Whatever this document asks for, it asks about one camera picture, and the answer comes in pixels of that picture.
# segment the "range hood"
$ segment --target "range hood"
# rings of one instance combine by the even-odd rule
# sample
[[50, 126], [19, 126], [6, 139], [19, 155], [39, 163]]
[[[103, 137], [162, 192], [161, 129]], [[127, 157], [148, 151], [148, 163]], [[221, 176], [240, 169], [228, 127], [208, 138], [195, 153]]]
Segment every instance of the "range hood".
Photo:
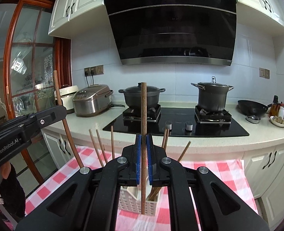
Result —
[[123, 64], [230, 66], [236, 0], [104, 0]]

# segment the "countertop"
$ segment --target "countertop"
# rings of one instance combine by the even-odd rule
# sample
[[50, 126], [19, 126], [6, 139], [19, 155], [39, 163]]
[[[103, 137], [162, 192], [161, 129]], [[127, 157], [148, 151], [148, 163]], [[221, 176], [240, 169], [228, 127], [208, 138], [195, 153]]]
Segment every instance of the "countertop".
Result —
[[[160, 102], [161, 107], [194, 108], [196, 103], [188, 102]], [[75, 113], [67, 115], [66, 119], [74, 140], [90, 143], [89, 129], [96, 136], [99, 130], [103, 144], [111, 146], [111, 132], [102, 128], [117, 118], [126, 108], [111, 108], [95, 117], [77, 117]], [[284, 143], [284, 128], [279, 128], [270, 122], [268, 115], [262, 117], [259, 124], [252, 124], [245, 119], [236, 105], [227, 105], [226, 110], [232, 117], [250, 134], [245, 137], [169, 137], [167, 152], [181, 153], [188, 141], [191, 145], [187, 150], [189, 154], [219, 154], [230, 152], [244, 152], [260, 148], [266, 148]], [[54, 123], [45, 129], [65, 135], [62, 121]], [[114, 133], [115, 151], [121, 152], [121, 148], [135, 142], [134, 134]], [[153, 143], [161, 146], [162, 136], [153, 136]]]

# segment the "tablecloth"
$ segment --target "tablecloth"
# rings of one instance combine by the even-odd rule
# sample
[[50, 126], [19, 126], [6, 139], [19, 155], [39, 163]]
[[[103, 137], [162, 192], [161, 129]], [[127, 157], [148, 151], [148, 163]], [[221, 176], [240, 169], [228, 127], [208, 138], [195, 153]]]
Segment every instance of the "tablecloth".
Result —
[[[85, 166], [91, 169], [100, 167], [96, 152], [91, 147], [78, 146], [78, 152]], [[108, 160], [112, 159], [112, 154], [106, 151]], [[243, 171], [240, 160], [225, 161], [206, 161], [192, 162], [183, 161], [183, 166], [197, 169], [200, 166], [209, 168], [220, 180], [231, 188], [245, 203], [247, 203], [256, 213], [257, 207]], [[26, 201], [26, 214], [29, 214], [50, 194], [52, 194], [61, 184], [78, 171], [78, 163], [75, 158], [66, 163], [59, 171], [44, 182]], [[125, 210], [118, 210], [116, 220], [116, 231], [167, 231], [170, 230], [170, 214], [168, 190], [166, 187], [161, 189], [163, 192], [159, 198], [159, 206], [155, 216], [139, 215]]]

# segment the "cabinet handle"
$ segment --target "cabinet handle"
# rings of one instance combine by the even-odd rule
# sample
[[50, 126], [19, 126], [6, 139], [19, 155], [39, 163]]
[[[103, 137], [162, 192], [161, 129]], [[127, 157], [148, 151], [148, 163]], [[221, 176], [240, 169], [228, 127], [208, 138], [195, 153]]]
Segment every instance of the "cabinet handle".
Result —
[[273, 164], [275, 162], [275, 159], [276, 159], [276, 152], [275, 152], [275, 158], [273, 159], [271, 164]]
[[[74, 5], [75, 5], [75, 3], [73, 3], [72, 6], [70, 7], [70, 10], [71, 10], [71, 11], [72, 11], [72, 7], [73, 7]], [[72, 11], [72, 13], [73, 13], [73, 11]]]
[[267, 9], [265, 1], [264, 0], [262, 0], [262, 1], [264, 2], [265, 9]]
[[68, 10], [69, 10], [70, 6], [68, 6], [68, 8], [66, 9], [66, 17], [68, 17]]
[[8, 86], [6, 86], [6, 88], [5, 88], [5, 90], [6, 90], [6, 97], [7, 97], [7, 100], [8, 100], [8, 110], [11, 112], [12, 111], [12, 105], [11, 105], [11, 97], [10, 97], [10, 95], [9, 95], [9, 88], [8, 88]]
[[270, 11], [270, 13], [272, 13], [271, 12], [271, 6], [270, 6], [270, 4], [265, 0], [265, 2], [268, 4], [268, 6], [269, 6], [269, 11]]
[[263, 169], [269, 164], [269, 162], [270, 162], [270, 157], [271, 157], [271, 154], [272, 154], [272, 152], [270, 152], [270, 154], [269, 154], [269, 160], [268, 160], [268, 163], [263, 167]]
[[68, 152], [68, 150], [66, 149], [66, 141], [64, 140], [64, 147], [65, 147], [65, 150], [66, 150], [66, 152], [71, 156], [71, 154], [70, 154], [70, 152]]
[[59, 144], [60, 144], [60, 150], [61, 150], [64, 154], [66, 154], [65, 151], [62, 150], [62, 148], [61, 148], [61, 139], [59, 139], [58, 142], [59, 142]]

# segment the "white appliance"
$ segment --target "white appliance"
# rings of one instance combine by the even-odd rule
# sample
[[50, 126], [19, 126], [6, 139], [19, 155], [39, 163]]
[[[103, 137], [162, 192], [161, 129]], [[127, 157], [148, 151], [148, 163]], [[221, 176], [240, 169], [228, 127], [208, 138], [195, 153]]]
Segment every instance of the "white appliance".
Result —
[[[67, 114], [75, 112], [72, 99], [74, 98], [78, 90], [79, 90], [78, 86], [70, 86], [67, 88], [60, 89], [62, 104], [67, 109]], [[55, 105], [58, 105], [55, 91], [54, 91], [54, 98], [55, 98]]]

